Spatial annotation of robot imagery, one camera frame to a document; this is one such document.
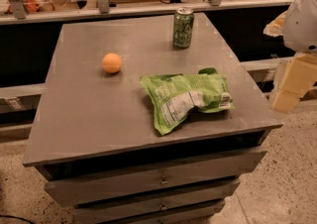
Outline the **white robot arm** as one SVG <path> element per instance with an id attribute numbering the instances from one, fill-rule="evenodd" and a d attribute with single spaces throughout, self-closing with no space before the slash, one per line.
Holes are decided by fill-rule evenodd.
<path id="1" fill-rule="evenodd" d="M 264 34 L 282 36 L 284 45 L 295 51 L 277 68 L 269 100 L 273 110 L 288 113 L 317 82 L 317 0 L 294 0 L 264 27 Z"/>

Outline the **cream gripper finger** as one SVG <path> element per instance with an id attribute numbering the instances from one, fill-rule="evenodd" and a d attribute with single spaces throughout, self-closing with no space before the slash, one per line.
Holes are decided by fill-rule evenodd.
<path id="1" fill-rule="evenodd" d="M 264 34 L 271 37 L 282 36 L 284 33 L 284 20 L 286 13 L 278 15 L 273 21 L 264 27 Z"/>
<path id="2" fill-rule="evenodd" d="M 271 109 L 289 113 L 316 82 L 317 56 L 296 53 L 276 70 L 274 89 L 270 95 Z"/>

